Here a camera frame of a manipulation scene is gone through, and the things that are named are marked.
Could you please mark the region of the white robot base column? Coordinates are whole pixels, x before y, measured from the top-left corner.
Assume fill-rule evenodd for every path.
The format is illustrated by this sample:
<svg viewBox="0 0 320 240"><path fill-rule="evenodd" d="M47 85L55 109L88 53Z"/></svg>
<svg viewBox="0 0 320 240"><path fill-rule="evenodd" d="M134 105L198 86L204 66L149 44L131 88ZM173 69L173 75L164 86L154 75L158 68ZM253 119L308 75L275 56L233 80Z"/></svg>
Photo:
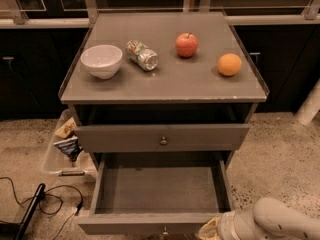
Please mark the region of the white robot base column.
<svg viewBox="0 0 320 240"><path fill-rule="evenodd" d="M320 79L302 103L295 118L302 125L308 125L320 110Z"/></svg>

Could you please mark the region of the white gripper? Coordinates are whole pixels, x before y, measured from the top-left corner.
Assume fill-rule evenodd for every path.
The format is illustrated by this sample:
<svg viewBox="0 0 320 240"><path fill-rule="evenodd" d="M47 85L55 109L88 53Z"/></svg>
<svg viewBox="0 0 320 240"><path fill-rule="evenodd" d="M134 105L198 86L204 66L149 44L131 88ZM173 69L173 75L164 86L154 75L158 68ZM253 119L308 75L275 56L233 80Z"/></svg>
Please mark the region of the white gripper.
<svg viewBox="0 0 320 240"><path fill-rule="evenodd" d="M226 212L204 224L199 232L200 240L239 240L234 224L235 212Z"/></svg>

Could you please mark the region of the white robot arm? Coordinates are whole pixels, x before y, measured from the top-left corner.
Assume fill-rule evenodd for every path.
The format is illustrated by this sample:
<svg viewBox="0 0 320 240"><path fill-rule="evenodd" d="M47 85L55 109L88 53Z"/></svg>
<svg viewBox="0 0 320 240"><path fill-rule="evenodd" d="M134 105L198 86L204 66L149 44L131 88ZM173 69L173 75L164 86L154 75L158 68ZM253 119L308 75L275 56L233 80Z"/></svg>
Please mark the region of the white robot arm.
<svg viewBox="0 0 320 240"><path fill-rule="evenodd" d="M320 240L320 220L285 203L258 199L251 209L214 217L198 232L201 240Z"/></svg>

